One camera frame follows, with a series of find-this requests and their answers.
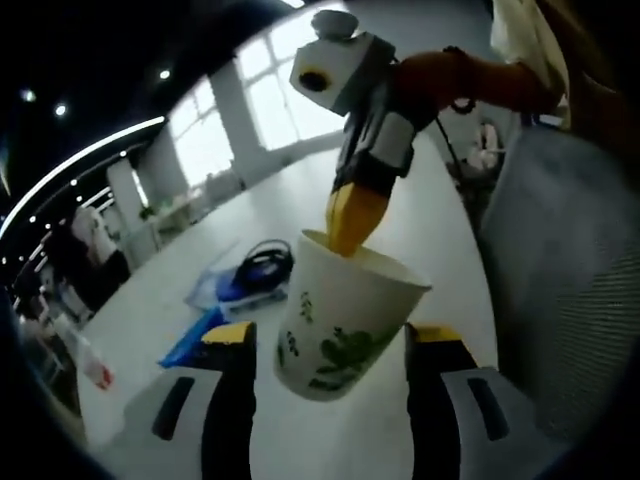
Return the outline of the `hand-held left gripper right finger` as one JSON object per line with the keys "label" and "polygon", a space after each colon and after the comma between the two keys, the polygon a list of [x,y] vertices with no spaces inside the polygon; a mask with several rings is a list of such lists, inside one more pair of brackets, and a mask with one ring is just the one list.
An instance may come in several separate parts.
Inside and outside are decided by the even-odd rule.
{"label": "hand-held left gripper right finger", "polygon": [[408,323],[404,335],[413,478],[534,478],[540,439],[527,399],[479,367],[454,330]]}

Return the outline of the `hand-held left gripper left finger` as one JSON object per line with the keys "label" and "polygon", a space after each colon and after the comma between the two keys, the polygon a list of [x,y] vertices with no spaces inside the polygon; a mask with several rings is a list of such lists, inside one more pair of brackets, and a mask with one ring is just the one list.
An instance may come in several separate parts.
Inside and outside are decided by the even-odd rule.
{"label": "hand-held left gripper left finger", "polygon": [[125,479],[248,479],[256,412],[257,327],[201,337],[187,365],[165,370],[125,408]]}

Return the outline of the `person's right hand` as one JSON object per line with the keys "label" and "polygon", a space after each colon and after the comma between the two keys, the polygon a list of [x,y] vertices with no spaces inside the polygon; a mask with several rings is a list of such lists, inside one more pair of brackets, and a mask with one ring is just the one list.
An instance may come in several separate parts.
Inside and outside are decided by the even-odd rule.
{"label": "person's right hand", "polygon": [[396,63],[391,69],[392,97],[421,131],[449,107],[458,114],[469,114],[476,106],[472,80],[471,58],[457,47],[447,47]]}

